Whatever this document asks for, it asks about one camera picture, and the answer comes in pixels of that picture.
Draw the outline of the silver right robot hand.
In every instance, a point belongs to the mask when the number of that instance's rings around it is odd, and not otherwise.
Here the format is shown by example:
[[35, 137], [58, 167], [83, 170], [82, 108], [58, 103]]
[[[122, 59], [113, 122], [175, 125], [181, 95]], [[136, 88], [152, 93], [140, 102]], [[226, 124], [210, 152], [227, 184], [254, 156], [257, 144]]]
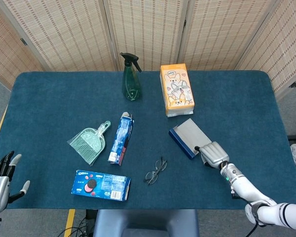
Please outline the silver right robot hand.
[[205, 166], [221, 170], [229, 164], [229, 156], [217, 142], [212, 142], [203, 147], [195, 146], [194, 149], [201, 155]]

